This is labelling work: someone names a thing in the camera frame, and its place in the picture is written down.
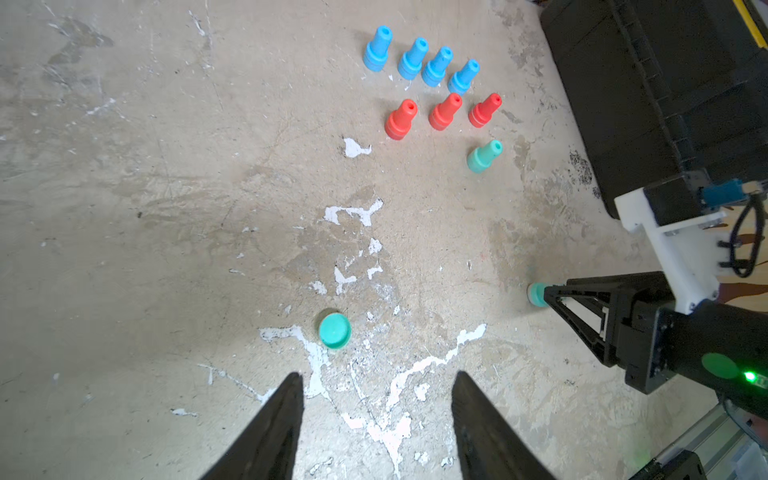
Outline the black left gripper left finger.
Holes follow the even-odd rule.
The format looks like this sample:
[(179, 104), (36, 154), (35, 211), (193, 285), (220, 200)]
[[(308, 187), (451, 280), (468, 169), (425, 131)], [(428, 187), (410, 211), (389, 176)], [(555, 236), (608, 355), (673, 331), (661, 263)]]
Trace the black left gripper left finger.
[(303, 378), (292, 372), (203, 477), (291, 479), (303, 412)]

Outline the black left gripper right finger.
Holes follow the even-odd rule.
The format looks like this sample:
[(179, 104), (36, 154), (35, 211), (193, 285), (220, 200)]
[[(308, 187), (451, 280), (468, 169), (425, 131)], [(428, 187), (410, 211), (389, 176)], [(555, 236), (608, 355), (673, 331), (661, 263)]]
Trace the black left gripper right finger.
[(459, 371), (451, 411), (464, 479), (551, 479), (471, 376)]

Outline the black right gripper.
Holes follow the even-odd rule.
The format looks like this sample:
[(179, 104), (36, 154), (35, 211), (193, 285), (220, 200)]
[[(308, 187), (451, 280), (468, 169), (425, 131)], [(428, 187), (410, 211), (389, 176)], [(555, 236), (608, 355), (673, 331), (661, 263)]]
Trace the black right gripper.
[(767, 417), (766, 314), (711, 300), (676, 312), (660, 271), (569, 279), (542, 300), (631, 388), (650, 394), (682, 376)]

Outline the green stamp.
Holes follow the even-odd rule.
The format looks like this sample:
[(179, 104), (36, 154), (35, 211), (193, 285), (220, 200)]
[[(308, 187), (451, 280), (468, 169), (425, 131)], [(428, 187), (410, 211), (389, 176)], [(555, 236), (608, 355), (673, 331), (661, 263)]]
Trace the green stamp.
[(546, 283), (531, 283), (527, 287), (527, 297), (529, 302), (538, 308), (547, 308), (548, 303), (545, 300), (545, 290), (548, 287)]
[(487, 170), (503, 152), (503, 145), (498, 140), (475, 148), (467, 157), (467, 166), (474, 173)]

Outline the red stamp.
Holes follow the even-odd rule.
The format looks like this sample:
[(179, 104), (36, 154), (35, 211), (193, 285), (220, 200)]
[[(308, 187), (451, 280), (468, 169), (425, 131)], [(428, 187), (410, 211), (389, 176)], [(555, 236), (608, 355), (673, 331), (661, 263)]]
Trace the red stamp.
[(456, 112), (462, 107), (462, 97), (457, 93), (450, 93), (441, 103), (436, 105), (429, 114), (428, 120), (433, 129), (445, 130), (454, 120)]
[(482, 128), (487, 125), (493, 114), (501, 107), (502, 97), (498, 93), (490, 94), (484, 101), (477, 103), (469, 112), (468, 118), (472, 126)]
[(393, 140), (404, 139), (409, 133), (417, 113), (417, 104), (411, 99), (404, 100), (396, 110), (389, 114), (385, 122), (386, 134)]

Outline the blue stamp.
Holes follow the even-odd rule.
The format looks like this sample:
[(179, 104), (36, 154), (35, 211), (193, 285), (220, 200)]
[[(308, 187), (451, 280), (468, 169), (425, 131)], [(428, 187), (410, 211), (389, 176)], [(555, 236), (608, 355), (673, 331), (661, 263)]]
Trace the blue stamp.
[(398, 72), (400, 76), (405, 80), (412, 81), (421, 72), (423, 60), (428, 50), (427, 40), (418, 37), (399, 60)]
[(373, 39), (367, 43), (363, 54), (363, 63), (370, 71), (379, 72), (386, 65), (391, 42), (391, 30), (385, 25), (379, 26)]
[(438, 87), (443, 81), (447, 67), (452, 60), (452, 49), (447, 46), (441, 47), (435, 57), (426, 63), (421, 72), (424, 83), (429, 87)]
[(463, 96), (471, 87), (472, 81), (479, 71), (479, 63), (475, 59), (468, 60), (467, 63), (450, 78), (448, 82), (449, 91)]

